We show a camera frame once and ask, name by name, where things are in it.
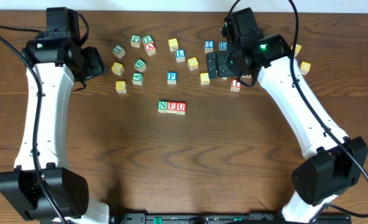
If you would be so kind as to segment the red U block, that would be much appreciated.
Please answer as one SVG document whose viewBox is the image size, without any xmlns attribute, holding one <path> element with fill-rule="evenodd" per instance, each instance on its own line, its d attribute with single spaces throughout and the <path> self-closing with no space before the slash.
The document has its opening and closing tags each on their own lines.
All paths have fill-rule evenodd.
<svg viewBox="0 0 368 224">
<path fill-rule="evenodd" d="M 177 102 L 176 114 L 185 115 L 186 113 L 186 103 Z"/>
</svg>

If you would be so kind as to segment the red E block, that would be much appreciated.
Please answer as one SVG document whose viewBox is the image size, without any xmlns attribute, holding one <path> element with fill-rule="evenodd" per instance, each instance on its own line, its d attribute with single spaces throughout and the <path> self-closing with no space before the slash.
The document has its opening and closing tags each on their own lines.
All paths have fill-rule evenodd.
<svg viewBox="0 0 368 224">
<path fill-rule="evenodd" d="M 172 114 L 177 113 L 177 102 L 173 102 L 173 101 L 167 102 L 167 113 L 172 113 Z"/>
</svg>

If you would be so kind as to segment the green N block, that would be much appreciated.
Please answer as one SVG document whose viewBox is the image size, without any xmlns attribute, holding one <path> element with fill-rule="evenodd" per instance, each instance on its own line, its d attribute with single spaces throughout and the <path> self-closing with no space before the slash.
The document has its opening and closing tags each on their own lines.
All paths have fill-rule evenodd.
<svg viewBox="0 0 368 224">
<path fill-rule="evenodd" d="M 166 113 L 167 112 L 167 101 L 159 101 L 157 108 L 159 113 Z"/>
</svg>

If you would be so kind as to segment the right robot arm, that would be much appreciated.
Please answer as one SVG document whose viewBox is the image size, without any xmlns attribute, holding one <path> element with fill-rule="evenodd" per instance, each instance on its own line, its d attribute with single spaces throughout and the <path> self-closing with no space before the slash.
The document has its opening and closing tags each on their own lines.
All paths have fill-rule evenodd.
<svg viewBox="0 0 368 224">
<path fill-rule="evenodd" d="M 282 208 L 286 222 L 309 223 L 337 196 L 356 185 L 368 148 L 351 139 L 322 107 L 306 83 L 293 50 L 280 34 L 264 36 L 251 8 L 230 12 L 221 35 L 227 48 L 206 56 L 209 78 L 260 83 L 292 128 L 304 163 L 292 172 L 295 193 Z"/>
</svg>

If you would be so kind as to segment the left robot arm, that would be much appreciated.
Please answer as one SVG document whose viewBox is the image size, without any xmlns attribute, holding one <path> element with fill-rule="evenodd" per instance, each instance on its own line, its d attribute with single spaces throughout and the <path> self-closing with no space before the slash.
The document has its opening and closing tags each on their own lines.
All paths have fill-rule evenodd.
<svg viewBox="0 0 368 224">
<path fill-rule="evenodd" d="M 0 173 L 0 193 L 25 220 L 113 223 L 110 206 L 91 198 L 86 179 L 69 169 L 65 144 L 74 84 L 106 67 L 97 49 L 85 46 L 80 13 L 52 7 L 46 18 L 46 30 L 19 52 L 29 87 L 25 130 L 13 170 Z"/>
</svg>

